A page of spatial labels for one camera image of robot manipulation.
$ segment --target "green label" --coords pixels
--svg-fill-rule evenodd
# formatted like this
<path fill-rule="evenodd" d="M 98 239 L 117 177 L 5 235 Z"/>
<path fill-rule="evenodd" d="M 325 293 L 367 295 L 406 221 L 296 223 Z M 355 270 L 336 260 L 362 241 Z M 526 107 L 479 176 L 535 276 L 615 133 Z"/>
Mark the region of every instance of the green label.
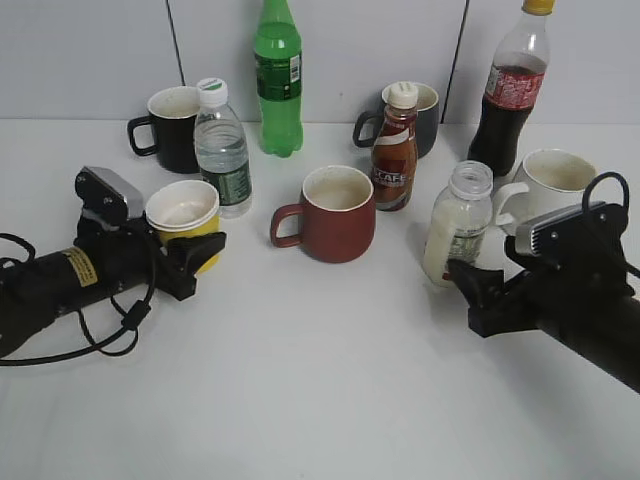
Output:
<path fill-rule="evenodd" d="M 228 207 L 244 202 L 251 196 L 249 162 L 233 172 L 213 173 L 202 170 L 202 176 L 216 187 L 220 194 L 220 205 Z"/>
<path fill-rule="evenodd" d="M 302 53 L 295 57 L 273 59 L 256 55 L 258 95 L 282 102 L 302 94 Z"/>

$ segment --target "coffee bottle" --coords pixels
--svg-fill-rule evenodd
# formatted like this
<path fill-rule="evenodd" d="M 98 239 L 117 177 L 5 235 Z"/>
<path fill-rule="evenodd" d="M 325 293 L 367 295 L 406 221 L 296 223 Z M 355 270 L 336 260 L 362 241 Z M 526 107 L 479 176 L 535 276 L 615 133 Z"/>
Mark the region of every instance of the coffee bottle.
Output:
<path fill-rule="evenodd" d="M 545 25 L 554 1 L 525 0 L 520 21 L 493 57 L 480 126 L 467 158 L 488 165 L 497 177 L 513 167 L 520 131 L 547 70 L 550 48 Z"/>
<path fill-rule="evenodd" d="M 376 208 L 395 211 L 411 199 L 416 171 L 416 118 L 418 89 L 411 82 L 391 85 L 384 124 L 373 145 L 371 181 Z"/>

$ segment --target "dark gray mug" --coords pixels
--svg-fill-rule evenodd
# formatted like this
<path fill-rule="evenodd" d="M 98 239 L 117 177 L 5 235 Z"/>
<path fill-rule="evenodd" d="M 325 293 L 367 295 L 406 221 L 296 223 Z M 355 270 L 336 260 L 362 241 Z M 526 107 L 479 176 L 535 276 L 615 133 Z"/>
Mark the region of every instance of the dark gray mug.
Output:
<path fill-rule="evenodd" d="M 440 124 L 440 109 L 438 108 L 439 96 L 429 85 L 424 83 L 411 82 L 418 87 L 418 118 L 416 119 L 416 144 L 418 145 L 418 158 L 424 157 L 433 148 L 438 135 L 438 125 Z M 382 90 L 380 105 L 375 112 L 361 113 L 353 129 L 353 143 L 356 147 L 372 147 L 376 141 L 378 133 L 384 122 L 384 108 L 387 106 L 389 95 L 388 85 Z M 360 135 L 365 123 L 373 121 L 373 136 L 362 140 Z"/>

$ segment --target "plastic bottle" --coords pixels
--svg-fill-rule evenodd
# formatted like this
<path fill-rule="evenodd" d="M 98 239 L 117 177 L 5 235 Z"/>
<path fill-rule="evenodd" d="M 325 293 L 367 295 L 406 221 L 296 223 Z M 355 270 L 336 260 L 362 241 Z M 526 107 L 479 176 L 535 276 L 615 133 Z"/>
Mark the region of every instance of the plastic bottle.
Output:
<path fill-rule="evenodd" d="M 266 153 L 289 157 L 302 148 L 302 40 L 287 0 L 264 0 L 254 50 Z"/>
<path fill-rule="evenodd" d="M 520 21 L 493 58 L 480 126 L 467 158 L 489 165 L 495 176 L 511 171 L 520 131 L 542 85 L 551 52 L 545 26 L 553 4 L 554 0 L 525 0 Z"/>
<path fill-rule="evenodd" d="M 441 287 L 453 286 L 447 261 L 473 264 L 480 253 L 484 232 L 491 222 L 493 174 L 486 165 L 460 162 L 433 206 L 422 268 Z"/>
<path fill-rule="evenodd" d="M 384 124 L 371 152 L 371 182 L 378 210 L 400 210 L 411 199 L 418 161 L 417 102 L 418 89 L 413 83 L 391 85 Z"/>
<path fill-rule="evenodd" d="M 227 84 L 219 78 L 198 82 L 200 111 L 194 145 L 202 177 L 220 194 L 220 216 L 236 218 L 251 208 L 249 154 L 242 124 L 227 105 Z"/>

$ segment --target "bottle cap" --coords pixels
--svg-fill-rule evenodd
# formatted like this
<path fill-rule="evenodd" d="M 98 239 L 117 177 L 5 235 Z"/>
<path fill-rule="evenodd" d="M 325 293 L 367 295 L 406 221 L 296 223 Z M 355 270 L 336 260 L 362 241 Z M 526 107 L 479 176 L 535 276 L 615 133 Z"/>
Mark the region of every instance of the bottle cap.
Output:
<path fill-rule="evenodd" d="M 555 0 L 524 0 L 522 9 L 531 15 L 549 15 Z"/>
<path fill-rule="evenodd" d="M 198 100 L 201 107 L 220 107 L 227 103 L 229 90 L 220 78 L 205 78 L 198 82 Z"/>
<path fill-rule="evenodd" d="M 387 103 L 401 110 L 414 108 L 418 104 L 418 87 L 411 82 L 396 82 L 389 89 Z"/>

